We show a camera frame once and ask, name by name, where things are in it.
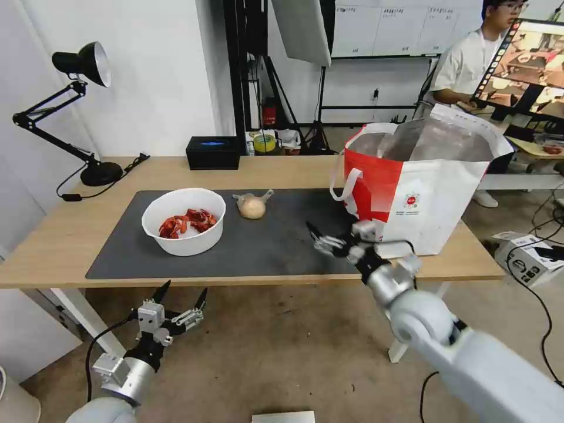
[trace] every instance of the lamp shade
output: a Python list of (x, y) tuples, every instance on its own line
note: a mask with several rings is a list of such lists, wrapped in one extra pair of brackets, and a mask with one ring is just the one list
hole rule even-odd
[(92, 82), (105, 87), (112, 83), (112, 74), (104, 48), (98, 41), (86, 44), (78, 53), (53, 53), (53, 65), (67, 75), (82, 74)]

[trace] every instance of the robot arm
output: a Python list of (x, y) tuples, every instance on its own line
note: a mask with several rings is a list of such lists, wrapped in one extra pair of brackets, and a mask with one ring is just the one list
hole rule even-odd
[(437, 296), (414, 289), (421, 262), (414, 254), (393, 266), (378, 255), (370, 221), (342, 237), (308, 225), (315, 247), (359, 269), (392, 332), (436, 370), (448, 389), (485, 422), (559, 422), (564, 390), (490, 335), (474, 331)]
[(66, 423), (136, 423), (135, 408), (141, 405), (160, 368), (165, 348), (174, 337), (197, 326), (203, 319), (207, 288), (194, 308), (183, 313), (165, 310), (160, 304), (170, 281), (158, 288), (137, 309), (139, 343), (123, 357), (103, 353), (92, 366), (102, 377), (108, 397), (94, 399), (75, 411)]

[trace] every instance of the red and white bag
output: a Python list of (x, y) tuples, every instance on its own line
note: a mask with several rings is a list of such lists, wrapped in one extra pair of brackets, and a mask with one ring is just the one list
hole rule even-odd
[(437, 105), (403, 125), (365, 125), (345, 146), (345, 186), (331, 195), (382, 241), (408, 240), (417, 255), (441, 252), (491, 160), (513, 153), (503, 134), (465, 112)]

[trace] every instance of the cooked crawfish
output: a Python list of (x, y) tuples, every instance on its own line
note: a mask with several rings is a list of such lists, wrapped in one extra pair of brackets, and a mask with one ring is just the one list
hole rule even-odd
[(161, 238), (178, 239), (179, 232), (185, 233), (192, 226), (199, 233), (207, 231), (217, 223), (217, 219), (205, 210), (188, 209), (184, 216), (169, 217), (159, 228)]

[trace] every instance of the glasses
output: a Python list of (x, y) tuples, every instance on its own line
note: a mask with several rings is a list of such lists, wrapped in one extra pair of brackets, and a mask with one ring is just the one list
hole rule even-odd
[(500, 7), (506, 8), (511, 10), (512, 12), (524, 12), (529, 8), (528, 3), (520, 3), (520, 2), (509, 2), (504, 3)]

